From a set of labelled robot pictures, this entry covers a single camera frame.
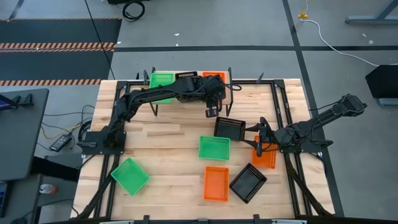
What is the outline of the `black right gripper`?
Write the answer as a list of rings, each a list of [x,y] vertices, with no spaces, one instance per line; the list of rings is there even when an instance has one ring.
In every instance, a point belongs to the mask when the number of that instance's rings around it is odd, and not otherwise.
[[[274,131],[264,117],[260,117],[259,123],[246,128],[245,131],[258,131],[258,142],[244,140],[245,143],[256,148],[256,156],[261,157],[263,152],[279,151],[279,142]]]

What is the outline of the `orange plastic basket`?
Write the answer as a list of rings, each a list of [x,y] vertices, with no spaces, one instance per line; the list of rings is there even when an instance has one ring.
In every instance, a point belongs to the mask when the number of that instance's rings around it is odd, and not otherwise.
[[[201,73],[202,77],[210,77],[210,76],[219,76],[223,82],[225,82],[225,72],[217,71],[217,72],[209,72],[209,71],[204,71]]]
[[[222,166],[206,166],[203,188],[204,200],[228,202],[229,168]]]
[[[262,143],[262,148],[266,151],[262,153],[261,157],[257,156],[256,148],[252,149],[251,164],[267,169],[275,169],[278,145],[264,142]]]

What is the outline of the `black plastic basket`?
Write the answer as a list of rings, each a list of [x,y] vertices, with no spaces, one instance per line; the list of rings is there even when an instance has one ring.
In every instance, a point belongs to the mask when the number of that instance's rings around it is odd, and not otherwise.
[[[196,77],[198,74],[196,71],[191,71],[191,72],[179,72],[175,73],[175,80],[178,80],[180,78],[185,78],[185,77]]]
[[[245,137],[246,122],[238,119],[217,117],[214,136],[242,141]]]
[[[266,182],[267,177],[248,163],[231,181],[229,188],[245,204],[248,204]]]

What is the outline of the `green plastic basket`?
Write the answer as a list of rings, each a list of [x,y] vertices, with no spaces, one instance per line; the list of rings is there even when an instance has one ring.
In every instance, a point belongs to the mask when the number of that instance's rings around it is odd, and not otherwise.
[[[112,171],[113,179],[131,196],[149,181],[147,172],[130,157]]]
[[[230,158],[231,140],[215,136],[201,136],[198,156],[201,159],[228,161]]]
[[[152,73],[150,76],[149,88],[155,88],[159,85],[169,85],[175,81],[174,73]],[[152,102],[155,105],[169,104],[172,102],[172,98],[166,100],[159,100]]]

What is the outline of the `wooden shelf black metal legs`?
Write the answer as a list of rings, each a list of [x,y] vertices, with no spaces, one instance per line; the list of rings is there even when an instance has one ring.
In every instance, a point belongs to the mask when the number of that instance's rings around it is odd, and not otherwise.
[[[204,71],[209,71],[209,72],[217,72],[219,70],[197,70],[197,76],[202,77],[201,73]],[[152,73],[174,73],[174,78],[175,78],[175,73],[179,73],[179,72],[191,72],[190,70],[157,70],[155,67],[152,67]],[[229,87],[231,87],[231,85],[233,84],[233,79],[232,79],[232,69],[231,67],[229,67],[227,70],[225,71],[221,71],[221,72],[225,72],[225,84],[227,84]],[[226,88],[226,98],[222,100],[222,109],[223,106],[225,106],[226,108],[226,115],[228,116],[230,114],[231,108],[233,105],[233,91]]]

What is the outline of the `black box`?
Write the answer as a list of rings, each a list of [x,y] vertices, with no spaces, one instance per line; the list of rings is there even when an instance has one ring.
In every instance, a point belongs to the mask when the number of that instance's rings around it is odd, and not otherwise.
[[[373,98],[398,98],[398,65],[380,65],[365,80]]]

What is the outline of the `black power adapter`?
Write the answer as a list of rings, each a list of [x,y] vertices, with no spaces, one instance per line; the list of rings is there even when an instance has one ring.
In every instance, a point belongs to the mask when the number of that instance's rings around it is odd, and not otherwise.
[[[52,145],[50,145],[49,149],[51,151],[59,152],[71,140],[72,140],[72,137],[69,134],[63,134]]]

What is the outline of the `grey metal beam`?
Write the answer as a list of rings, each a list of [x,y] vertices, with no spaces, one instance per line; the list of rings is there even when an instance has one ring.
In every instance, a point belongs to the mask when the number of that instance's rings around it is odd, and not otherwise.
[[[391,0],[378,14],[373,16],[348,16],[346,24],[398,25],[398,16],[390,13],[398,6],[398,0]]]

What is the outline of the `black hazard-striped floor mat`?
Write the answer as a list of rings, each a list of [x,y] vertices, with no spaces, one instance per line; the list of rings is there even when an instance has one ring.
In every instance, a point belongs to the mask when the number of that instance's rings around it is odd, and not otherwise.
[[[121,23],[117,17],[0,21],[0,86],[109,79]]]

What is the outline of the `black desk stand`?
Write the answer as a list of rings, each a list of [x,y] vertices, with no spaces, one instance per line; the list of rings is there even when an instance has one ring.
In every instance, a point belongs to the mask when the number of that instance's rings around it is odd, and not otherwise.
[[[12,99],[12,101],[15,103],[15,107],[32,106],[33,105],[33,95],[31,93],[27,94],[25,97],[21,97],[21,95],[17,95]]]

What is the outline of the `white orange computer mouse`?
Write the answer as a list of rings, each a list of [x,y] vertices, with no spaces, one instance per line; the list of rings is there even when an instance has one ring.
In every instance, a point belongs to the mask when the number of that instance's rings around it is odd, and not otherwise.
[[[58,190],[56,185],[52,184],[41,184],[39,188],[40,194],[55,194]]]

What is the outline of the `dark grey desk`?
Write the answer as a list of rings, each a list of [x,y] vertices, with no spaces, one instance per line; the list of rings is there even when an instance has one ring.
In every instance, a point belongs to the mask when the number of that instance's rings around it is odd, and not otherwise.
[[[49,90],[41,88],[1,94],[10,99],[32,95],[31,106],[0,111],[0,181],[24,179],[30,174]]]

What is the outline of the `blue screen device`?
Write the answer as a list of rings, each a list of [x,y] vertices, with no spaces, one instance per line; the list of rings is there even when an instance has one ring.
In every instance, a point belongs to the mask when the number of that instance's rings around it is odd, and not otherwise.
[[[0,111],[2,110],[9,110],[17,108],[17,105],[14,101],[10,100],[9,98],[0,95]]]

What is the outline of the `black metal table frame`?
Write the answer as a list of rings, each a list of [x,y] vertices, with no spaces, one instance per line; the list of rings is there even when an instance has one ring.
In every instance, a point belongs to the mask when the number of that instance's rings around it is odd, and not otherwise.
[[[287,101],[293,121],[310,118],[307,111],[301,81],[283,80]],[[234,91],[234,103],[230,118],[241,119],[248,126],[264,116],[273,129],[280,120],[288,123],[284,111],[282,90],[271,84],[257,84],[254,80],[238,80],[243,89]],[[99,130],[109,122],[111,107],[116,93],[117,81],[100,84],[94,129]],[[272,89],[276,91],[280,112],[276,115]],[[276,152],[274,169],[258,167],[267,182],[252,200],[244,203],[232,190],[226,202],[204,199],[205,168],[227,167],[229,180],[252,162],[253,148],[244,142],[231,141],[228,161],[200,159],[198,157],[201,136],[212,136],[215,118],[205,118],[204,105],[161,105],[158,116],[154,116],[149,105],[140,107],[131,123],[126,124],[127,141],[125,153],[120,161],[131,158],[149,175],[149,181],[137,194],[130,196],[119,184],[115,184],[112,220],[143,220],[144,215],[152,220],[210,220],[293,218],[294,209],[284,157]],[[330,213],[338,214],[332,201],[321,161],[308,154],[301,154],[304,177],[308,188]]]

